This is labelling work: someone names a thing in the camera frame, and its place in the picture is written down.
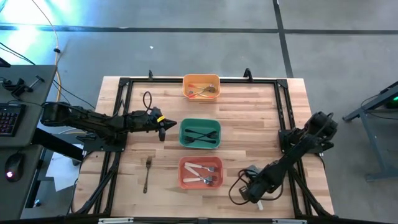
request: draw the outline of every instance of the black fork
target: black fork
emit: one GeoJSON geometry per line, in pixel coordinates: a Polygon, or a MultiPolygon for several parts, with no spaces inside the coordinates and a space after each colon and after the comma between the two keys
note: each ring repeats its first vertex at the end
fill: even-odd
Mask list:
{"type": "Polygon", "coordinates": [[[148,191],[148,174],[149,174],[149,168],[152,165],[152,157],[148,156],[147,159],[147,178],[145,179],[145,184],[144,184],[144,194],[147,193],[148,191]]]}

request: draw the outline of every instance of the teal bin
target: teal bin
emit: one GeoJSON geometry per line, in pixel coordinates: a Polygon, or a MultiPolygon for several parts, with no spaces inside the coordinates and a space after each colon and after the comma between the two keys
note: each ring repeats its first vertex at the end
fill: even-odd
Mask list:
{"type": "Polygon", "coordinates": [[[181,122],[181,145],[197,149],[216,149],[220,145],[220,142],[221,125],[218,121],[213,119],[187,118],[181,122]]]}

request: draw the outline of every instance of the white paper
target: white paper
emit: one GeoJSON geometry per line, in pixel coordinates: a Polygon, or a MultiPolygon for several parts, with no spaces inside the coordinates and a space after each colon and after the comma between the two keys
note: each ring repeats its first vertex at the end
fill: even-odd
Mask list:
{"type": "Polygon", "coordinates": [[[59,153],[53,153],[46,177],[53,177],[55,190],[59,191],[72,186],[79,176],[79,167],[74,166],[70,158],[59,153]]]}

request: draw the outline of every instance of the fork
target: fork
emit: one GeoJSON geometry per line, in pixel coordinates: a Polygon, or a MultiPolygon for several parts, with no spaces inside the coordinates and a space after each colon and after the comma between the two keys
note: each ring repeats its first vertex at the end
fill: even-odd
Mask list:
{"type": "Polygon", "coordinates": [[[207,185],[213,185],[214,181],[217,180],[216,176],[208,176],[206,178],[203,177],[197,177],[197,178],[184,178],[182,182],[187,183],[187,182],[196,182],[196,181],[201,181],[203,180],[205,184],[207,185]]]}
{"type": "Polygon", "coordinates": [[[152,165],[152,157],[148,156],[147,164],[146,164],[146,167],[147,167],[147,178],[145,179],[145,184],[144,184],[144,194],[146,194],[147,191],[148,191],[148,174],[149,174],[149,168],[151,167],[151,165],[152,165]]]}
{"type": "Polygon", "coordinates": [[[206,169],[210,172],[216,172],[217,168],[216,167],[204,167],[202,165],[198,165],[198,164],[193,164],[190,162],[186,162],[184,163],[185,167],[195,167],[195,168],[202,168],[202,169],[206,169]]]}

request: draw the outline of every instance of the black spoon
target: black spoon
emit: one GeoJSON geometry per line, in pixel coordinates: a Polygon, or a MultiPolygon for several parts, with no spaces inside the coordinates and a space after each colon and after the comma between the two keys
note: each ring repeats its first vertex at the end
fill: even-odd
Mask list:
{"type": "Polygon", "coordinates": [[[208,137],[208,138],[211,138],[211,139],[216,139],[216,138],[218,138],[218,136],[217,136],[217,131],[212,131],[212,132],[210,132],[210,133],[203,134],[203,133],[199,133],[199,132],[197,132],[197,131],[192,131],[191,129],[185,129],[185,132],[188,132],[188,133],[195,133],[195,134],[201,134],[202,136],[197,137],[197,139],[203,138],[203,137],[205,137],[205,136],[208,137]]]}
{"type": "Polygon", "coordinates": [[[204,140],[204,139],[198,139],[198,138],[194,138],[194,137],[190,137],[190,136],[184,136],[184,140],[187,143],[193,143],[194,141],[204,141],[204,142],[208,142],[208,143],[212,143],[212,144],[217,143],[216,140],[204,140]]]}

